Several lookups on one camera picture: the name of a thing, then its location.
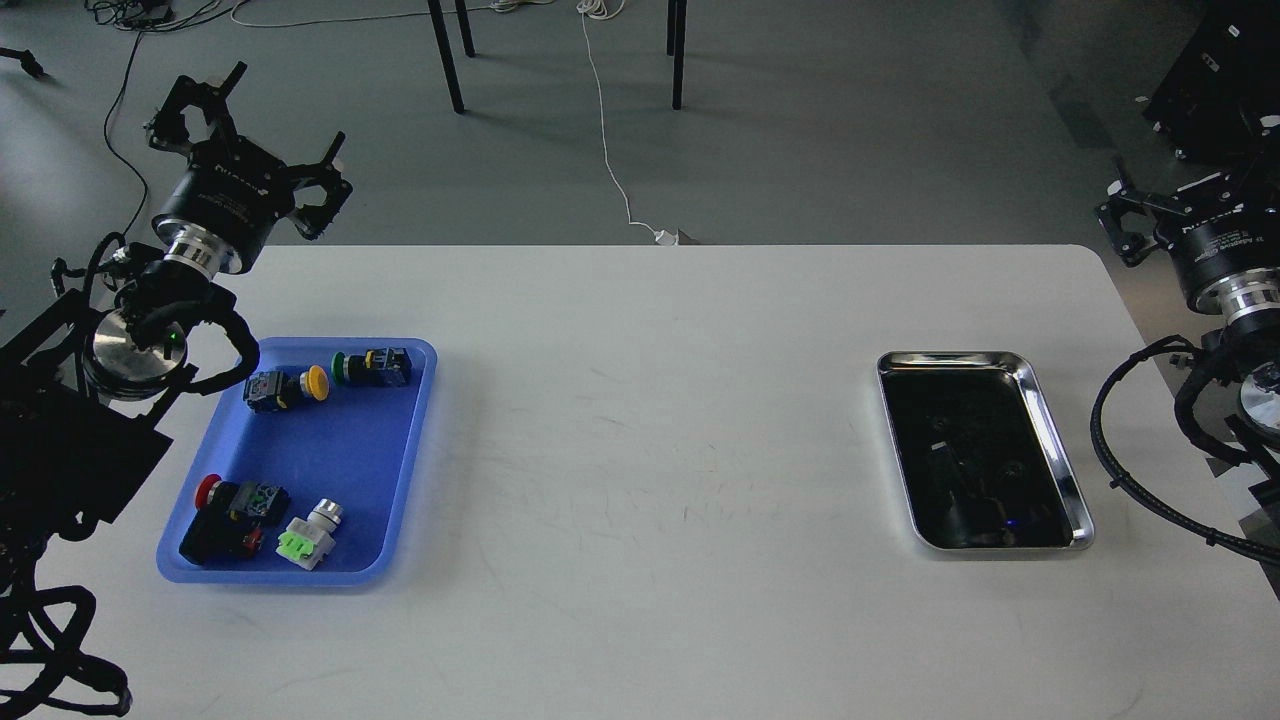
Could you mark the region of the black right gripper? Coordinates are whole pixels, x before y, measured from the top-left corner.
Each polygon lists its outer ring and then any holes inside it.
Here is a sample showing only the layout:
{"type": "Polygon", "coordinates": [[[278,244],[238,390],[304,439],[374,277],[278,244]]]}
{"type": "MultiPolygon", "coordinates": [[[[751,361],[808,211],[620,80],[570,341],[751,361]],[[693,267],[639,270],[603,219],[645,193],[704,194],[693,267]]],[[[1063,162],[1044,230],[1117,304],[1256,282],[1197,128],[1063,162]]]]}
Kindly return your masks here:
{"type": "Polygon", "coordinates": [[[1235,206],[1239,188],[1231,172],[1161,193],[1139,188],[1123,158],[1112,163],[1116,179],[1096,206],[1096,219],[1124,266],[1169,252],[1193,313],[1277,305],[1277,214],[1235,206]]]}

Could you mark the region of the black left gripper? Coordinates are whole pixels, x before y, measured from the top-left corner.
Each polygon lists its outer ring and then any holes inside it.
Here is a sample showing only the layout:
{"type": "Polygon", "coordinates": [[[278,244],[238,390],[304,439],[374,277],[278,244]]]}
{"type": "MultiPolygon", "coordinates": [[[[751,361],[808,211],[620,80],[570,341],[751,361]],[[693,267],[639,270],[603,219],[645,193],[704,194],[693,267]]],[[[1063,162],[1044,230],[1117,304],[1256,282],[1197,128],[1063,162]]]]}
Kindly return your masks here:
{"type": "Polygon", "coordinates": [[[186,173],[152,219],[154,232],[168,243],[180,231],[216,237],[230,251],[219,272],[233,275],[252,269],[280,217],[287,214],[302,238],[315,241],[353,193],[337,165],[346,142],[342,131],[319,161],[294,165],[239,138],[227,99],[247,69],[237,61],[219,85],[179,76],[145,127],[151,149],[187,158],[186,173]],[[201,110],[206,140],[191,140],[188,108],[201,110]],[[297,193],[312,188],[323,191],[323,201],[297,204],[297,193]]]}

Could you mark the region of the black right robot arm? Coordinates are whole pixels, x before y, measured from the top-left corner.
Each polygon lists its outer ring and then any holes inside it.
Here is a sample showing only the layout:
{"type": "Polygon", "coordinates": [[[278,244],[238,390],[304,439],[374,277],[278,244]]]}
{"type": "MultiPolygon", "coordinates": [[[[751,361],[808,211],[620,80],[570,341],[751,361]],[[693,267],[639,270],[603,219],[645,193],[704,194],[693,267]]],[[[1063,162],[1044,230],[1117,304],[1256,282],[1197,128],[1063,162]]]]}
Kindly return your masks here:
{"type": "Polygon", "coordinates": [[[1193,520],[1125,469],[1103,429],[1105,404],[1132,370],[1171,356],[1188,370],[1172,414],[1192,446],[1231,468],[1262,471],[1251,492],[1277,516],[1279,229],[1277,159],[1262,150],[1169,193],[1138,188],[1121,163],[1094,217],[1115,254],[1137,266],[1166,252],[1185,305],[1222,327],[1193,341],[1171,334],[1134,352],[1103,382],[1091,410],[1091,441],[1114,487],[1202,538],[1266,568],[1279,551],[1193,520]]]}

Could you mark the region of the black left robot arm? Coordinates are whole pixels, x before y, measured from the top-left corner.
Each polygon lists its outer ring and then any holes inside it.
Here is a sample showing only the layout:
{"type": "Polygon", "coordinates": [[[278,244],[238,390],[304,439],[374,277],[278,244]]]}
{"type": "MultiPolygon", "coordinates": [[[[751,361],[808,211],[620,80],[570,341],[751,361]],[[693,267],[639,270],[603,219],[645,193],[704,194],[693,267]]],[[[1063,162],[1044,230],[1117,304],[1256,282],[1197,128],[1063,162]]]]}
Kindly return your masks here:
{"type": "Polygon", "coordinates": [[[49,542],[115,521],[172,439],[159,421],[182,395],[247,380],[260,347],[220,274],[250,272],[274,227],[317,238],[352,195],[334,136],[319,161],[289,165],[242,135],[219,83],[180,76],[147,124],[148,146],[186,172],[152,228],[157,245],[105,236],[82,269],[56,264],[55,301],[3,346],[3,664],[33,665],[3,692],[3,716],[42,706],[120,717],[125,673],[83,651],[97,601],[83,585],[41,589],[49,542]]]}

